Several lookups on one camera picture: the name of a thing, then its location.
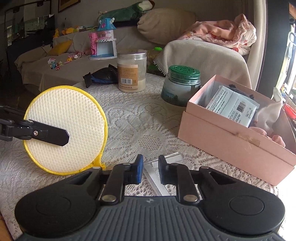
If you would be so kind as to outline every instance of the toy house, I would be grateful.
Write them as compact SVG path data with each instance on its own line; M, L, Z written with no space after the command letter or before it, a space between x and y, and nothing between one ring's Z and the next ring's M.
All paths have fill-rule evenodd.
M96 32L89 33L91 39L91 55L89 59L111 59L117 57L116 39L113 30L114 18L104 18L99 21L99 28Z

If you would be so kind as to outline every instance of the screw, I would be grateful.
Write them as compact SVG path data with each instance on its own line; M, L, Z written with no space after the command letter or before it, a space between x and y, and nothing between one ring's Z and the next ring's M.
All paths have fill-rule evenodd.
M116 197L114 195L104 195L102 197L102 200L104 202L115 202L116 201Z
M196 202L198 200L197 196L195 195L185 195L183 199L187 202Z

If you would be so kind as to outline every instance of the pink cardboard box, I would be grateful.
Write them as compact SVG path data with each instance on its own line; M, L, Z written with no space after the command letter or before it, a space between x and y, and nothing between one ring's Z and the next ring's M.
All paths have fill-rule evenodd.
M216 114L206 106L220 85L234 84L253 94L260 106L273 100L245 86L214 76L188 102L183 112L178 138L234 165L272 185L278 185L296 165L296 141L288 118L281 110L274 133L280 135L286 148L257 132Z

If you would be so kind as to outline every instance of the yellow pillow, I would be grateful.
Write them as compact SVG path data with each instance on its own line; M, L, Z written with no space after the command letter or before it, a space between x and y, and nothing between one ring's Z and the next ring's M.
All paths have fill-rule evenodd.
M70 48L71 44L72 40L57 44L47 53L47 56L60 55L62 53L66 53L67 50Z

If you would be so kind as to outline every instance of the gray rubber base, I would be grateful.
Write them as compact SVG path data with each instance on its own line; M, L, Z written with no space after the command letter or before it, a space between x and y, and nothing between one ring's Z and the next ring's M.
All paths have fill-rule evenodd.
M169 197L125 197L104 206L86 227L66 237L44 239L22 235L18 241L284 241L275 233L236 237L216 229L196 207Z

